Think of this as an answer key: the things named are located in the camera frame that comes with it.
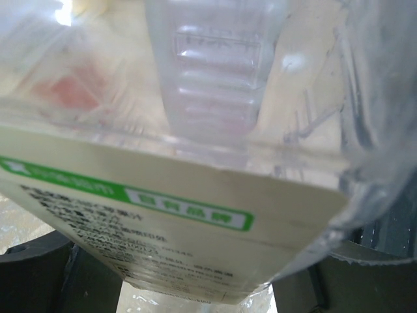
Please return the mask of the red label water bottle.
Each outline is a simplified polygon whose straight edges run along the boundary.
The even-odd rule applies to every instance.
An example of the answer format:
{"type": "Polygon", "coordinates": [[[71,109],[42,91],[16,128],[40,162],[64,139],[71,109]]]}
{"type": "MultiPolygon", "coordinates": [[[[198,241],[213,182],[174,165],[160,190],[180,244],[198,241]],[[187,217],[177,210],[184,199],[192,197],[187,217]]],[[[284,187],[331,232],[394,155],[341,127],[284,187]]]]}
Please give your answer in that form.
{"type": "Polygon", "coordinates": [[[106,79],[92,64],[70,67],[68,74],[36,82],[31,91],[43,100],[71,110],[91,111],[100,104],[106,79]]]}

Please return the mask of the wide clear plastic bottle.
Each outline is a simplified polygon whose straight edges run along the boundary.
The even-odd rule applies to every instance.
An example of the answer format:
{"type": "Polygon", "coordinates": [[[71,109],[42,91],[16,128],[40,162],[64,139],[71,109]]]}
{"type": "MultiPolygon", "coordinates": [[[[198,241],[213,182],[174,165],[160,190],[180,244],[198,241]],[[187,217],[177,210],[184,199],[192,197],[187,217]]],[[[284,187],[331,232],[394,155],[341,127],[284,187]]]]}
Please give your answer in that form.
{"type": "Polygon", "coordinates": [[[237,304],[415,170],[415,1],[1,2],[1,193],[136,288],[237,304]]]}

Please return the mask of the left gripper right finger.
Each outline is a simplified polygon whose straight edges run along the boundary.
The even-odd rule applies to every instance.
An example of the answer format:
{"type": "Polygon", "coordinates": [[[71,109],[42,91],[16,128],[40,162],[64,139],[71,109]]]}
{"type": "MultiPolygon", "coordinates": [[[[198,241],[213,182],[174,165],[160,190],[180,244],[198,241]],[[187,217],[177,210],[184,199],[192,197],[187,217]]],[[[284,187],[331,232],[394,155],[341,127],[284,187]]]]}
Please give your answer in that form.
{"type": "Polygon", "coordinates": [[[416,183],[329,257],[272,287],[278,312],[415,312],[416,183]]]}

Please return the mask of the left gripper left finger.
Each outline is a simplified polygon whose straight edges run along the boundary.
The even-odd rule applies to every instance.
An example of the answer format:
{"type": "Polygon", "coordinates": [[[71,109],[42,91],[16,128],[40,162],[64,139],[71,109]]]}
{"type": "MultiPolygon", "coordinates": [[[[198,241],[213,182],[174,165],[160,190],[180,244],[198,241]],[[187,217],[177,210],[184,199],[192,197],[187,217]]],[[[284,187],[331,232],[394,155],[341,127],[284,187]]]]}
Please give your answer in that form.
{"type": "Polygon", "coordinates": [[[1,255],[2,312],[116,312],[122,279],[52,231],[1,255]]]}

